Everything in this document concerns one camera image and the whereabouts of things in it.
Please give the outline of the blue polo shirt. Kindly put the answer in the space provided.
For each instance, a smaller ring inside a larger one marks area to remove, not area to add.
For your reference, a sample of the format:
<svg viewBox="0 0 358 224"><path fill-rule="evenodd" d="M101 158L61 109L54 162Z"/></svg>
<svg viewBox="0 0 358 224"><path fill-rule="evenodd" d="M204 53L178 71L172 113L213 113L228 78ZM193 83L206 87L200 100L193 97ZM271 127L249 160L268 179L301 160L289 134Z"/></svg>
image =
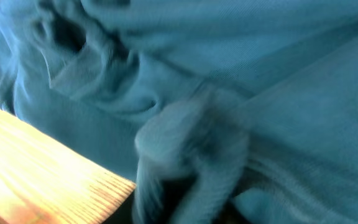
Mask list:
<svg viewBox="0 0 358 224"><path fill-rule="evenodd" d="M358 1L0 1L0 109L134 223L358 223Z"/></svg>

